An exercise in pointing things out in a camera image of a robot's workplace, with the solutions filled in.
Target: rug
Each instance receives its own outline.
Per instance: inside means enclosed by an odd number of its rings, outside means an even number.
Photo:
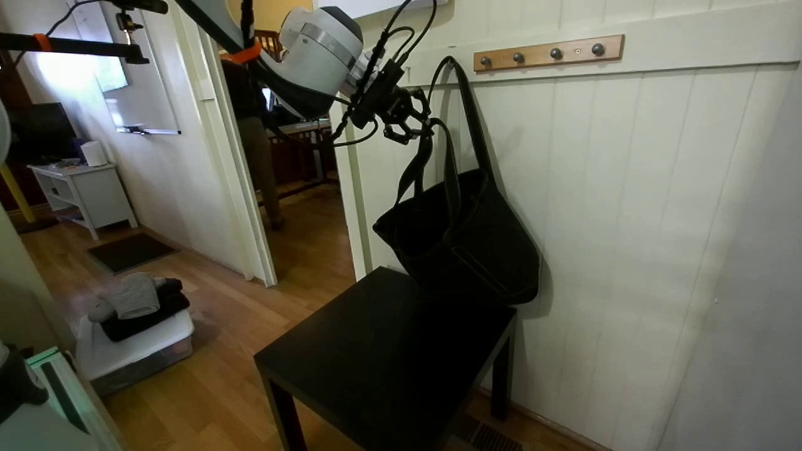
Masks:
[[[128,235],[128,239],[91,249],[88,254],[96,261],[101,261],[108,271],[122,274],[122,271],[143,265],[148,261],[163,259],[173,254],[173,249],[147,234],[138,234],[138,235]]]

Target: bag handle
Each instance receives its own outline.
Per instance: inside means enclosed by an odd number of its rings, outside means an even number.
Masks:
[[[431,119],[424,126],[424,136],[422,136],[422,146],[416,159],[406,165],[406,171],[402,172],[400,181],[400,196],[396,196],[396,205],[402,202],[403,194],[416,186],[416,194],[424,194],[424,167],[431,159],[431,139],[435,139],[435,127],[441,127],[446,136],[446,165],[445,165],[445,190],[446,190],[446,209],[450,209],[450,230],[455,228],[455,224],[459,221],[459,210],[461,210],[461,189],[459,189],[459,171],[457,171],[457,150],[455,150],[455,140],[450,132],[450,126],[440,119]]]
[[[465,101],[465,111],[466,111],[466,121],[469,121],[469,130],[472,130],[472,144],[475,144],[475,156],[480,160],[480,167],[484,171],[484,175],[494,181],[494,171],[491,171],[491,159],[489,159],[489,146],[487,146],[487,139],[484,139],[484,127],[482,127],[482,121],[480,121],[480,107],[477,107],[477,101],[475,101],[475,92],[472,92],[472,82],[469,82],[469,75],[466,71],[450,56],[440,62],[440,67],[435,71],[435,78],[431,78],[431,85],[429,85],[429,98],[426,102],[431,102],[431,90],[437,85],[437,81],[441,78],[445,67],[451,66],[455,72],[457,72],[457,81],[459,81],[459,92],[461,92],[461,101]],[[400,196],[396,196],[396,205],[402,202],[403,194],[414,186],[414,196],[424,194],[424,167],[431,159],[431,132],[435,132],[435,122],[424,122],[424,130],[422,130],[422,144],[419,144],[419,152],[416,159],[406,165],[406,171],[402,172],[402,181],[400,181]]]
[[[466,71],[459,66],[459,60],[455,60],[455,56],[446,56],[440,67],[435,71],[431,85],[429,85],[429,101],[431,101],[431,90],[437,85],[437,81],[441,78],[445,67],[455,67],[457,72],[457,82],[459,82],[459,92],[461,92],[461,105],[466,111],[466,121],[469,121],[469,130],[472,130],[472,144],[475,144],[475,156],[480,160],[480,167],[484,171],[484,175],[496,184],[494,171],[491,171],[491,159],[489,159],[489,146],[487,146],[487,136],[480,121],[480,107],[475,101],[475,90],[469,82]]]

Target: wooden floor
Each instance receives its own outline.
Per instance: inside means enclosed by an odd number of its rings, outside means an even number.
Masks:
[[[268,234],[281,284],[267,289],[244,281],[197,254],[178,250],[135,271],[182,279],[197,320],[197,353],[134,388],[112,395],[125,449],[281,449],[253,353],[312,315],[355,284],[338,190],[332,186],[284,201],[286,225]],[[115,275],[85,249],[96,246],[83,228],[58,225],[23,235],[66,318],[75,320],[94,293]],[[487,398],[477,395],[472,414],[487,418]],[[310,449],[351,451],[333,427],[302,405]],[[528,449],[589,449],[528,415],[494,423]]]

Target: cabinet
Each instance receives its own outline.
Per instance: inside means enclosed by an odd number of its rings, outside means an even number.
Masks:
[[[56,219],[73,221],[91,230],[98,241],[98,228],[128,221],[135,228],[128,196],[115,165],[34,165]]]

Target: black tote bag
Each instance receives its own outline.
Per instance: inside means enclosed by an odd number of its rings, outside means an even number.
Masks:
[[[393,249],[410,275],[445,300],[530,303],[540,290],[535,241],[496,189],[469,78],[455,58],[441,62],[446,66],[459,78],[480,167],[459,172],[450,127],[431,121],[400,181],[396,205],[375,224],[375,230]],[[446,171],[445,184],[424,190],[435,127],[446,139]]]

